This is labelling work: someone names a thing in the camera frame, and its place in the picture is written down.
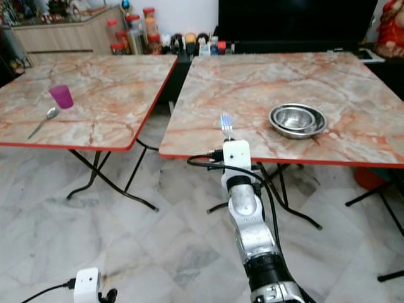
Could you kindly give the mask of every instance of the spoon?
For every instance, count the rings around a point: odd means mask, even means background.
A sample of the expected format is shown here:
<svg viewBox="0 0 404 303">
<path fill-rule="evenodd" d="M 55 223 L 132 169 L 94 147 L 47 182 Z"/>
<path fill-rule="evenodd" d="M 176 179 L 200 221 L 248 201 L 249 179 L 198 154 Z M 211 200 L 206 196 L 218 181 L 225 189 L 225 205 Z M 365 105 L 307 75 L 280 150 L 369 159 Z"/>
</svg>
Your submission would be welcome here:
<svg viewBox="0 0 404 303">
<path fill-rule="evenodd" d="M 56 107 L 53 107 L 50 110 L 48 110 L 48 112 L 46 113 L 46 118 L 41 121 L 41 123 L 37 126 L 37 128 L 35 128 L 35 130 L 32 132 L 32 134 L 30 134 L 28 139 L 30 139 L 33 135 L 35 135 L 37 133 L 37 131 L 42 127 L 42 125 L 44 125 L 44 123 L 46 121 L 51 120 L 52 118 L 55 118 L 58 115 L 58 113 L 59 113 L 59 111 Z"/>
</svg>

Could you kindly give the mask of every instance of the fork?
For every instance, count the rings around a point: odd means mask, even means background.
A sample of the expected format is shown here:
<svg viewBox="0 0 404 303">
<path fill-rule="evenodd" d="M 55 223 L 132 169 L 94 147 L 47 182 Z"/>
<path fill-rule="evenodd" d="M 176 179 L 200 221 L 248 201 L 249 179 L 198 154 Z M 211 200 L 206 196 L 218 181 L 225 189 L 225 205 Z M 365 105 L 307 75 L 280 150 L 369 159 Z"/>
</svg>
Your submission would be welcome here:
<svg viewBox="0 0 404 303">
<path fill-rule="evenodd" d="M 223 134 L 230 140 L 233 135 L 232 117 L 229 114 L 220 115 Z"/>
</svg>

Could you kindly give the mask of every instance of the metal bowl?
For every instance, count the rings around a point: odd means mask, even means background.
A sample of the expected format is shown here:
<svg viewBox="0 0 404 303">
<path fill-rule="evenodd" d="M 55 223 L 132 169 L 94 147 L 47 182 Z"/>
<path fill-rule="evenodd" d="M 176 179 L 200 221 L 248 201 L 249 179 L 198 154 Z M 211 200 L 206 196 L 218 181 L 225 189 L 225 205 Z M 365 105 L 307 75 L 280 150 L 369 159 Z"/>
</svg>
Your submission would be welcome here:
<svg viewBox="0 0 404 303">
<path fill-rule="evenodd" d="M 316 122 L 303 131 L 289 131 L 275 122 L 274 115 L 276 111 L 284 107 L 299 107 L 301 109 L 308 110 L 314 116 Z M 269 120 L 278 133 L 290 139 L 297 140 L 308 139 L 312 136 L 315 136 L 316 134 L 322 133 L 327 128 L 327 118 L 324 116 L 324 114 L 314 107 L 303 104 L 283 104 L 281 106 L 278 106 L 270 112 Z"/>
<path fill-rule="evenodd" d="M 280 127 L 288 131 L 303 131 L 316 122 L 311 112 L 296 106 L 276 108 L 273 119 Z"/>
</svg>

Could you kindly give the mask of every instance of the black tv screen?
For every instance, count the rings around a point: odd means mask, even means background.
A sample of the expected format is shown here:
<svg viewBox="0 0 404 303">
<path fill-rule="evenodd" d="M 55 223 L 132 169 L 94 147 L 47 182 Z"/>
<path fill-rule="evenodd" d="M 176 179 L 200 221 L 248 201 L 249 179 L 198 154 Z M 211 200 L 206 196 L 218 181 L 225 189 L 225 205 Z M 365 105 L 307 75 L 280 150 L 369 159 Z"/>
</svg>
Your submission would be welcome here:
<svg viewBox="0 0 404 303">
<path fill-rule="evenodd" d="M 359 42 L 377 0 L 219 0 L 220 40 Z"/>
</svg>

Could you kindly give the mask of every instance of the pink cup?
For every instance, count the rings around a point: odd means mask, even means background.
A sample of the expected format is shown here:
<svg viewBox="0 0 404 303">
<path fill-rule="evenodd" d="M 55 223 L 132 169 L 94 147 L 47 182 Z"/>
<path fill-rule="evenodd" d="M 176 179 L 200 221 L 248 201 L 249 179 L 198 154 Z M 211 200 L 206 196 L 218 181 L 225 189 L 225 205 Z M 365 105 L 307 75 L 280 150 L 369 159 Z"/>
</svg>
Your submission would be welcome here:
<svg viewBox="0 0 404 303">
<path fill-rule="evenodd" d="M 54 86 L 49 90 L 49 93 L 62 109 L 68 109 L 73 106 L 73 98 L 67 85 Z"/>
</svg>

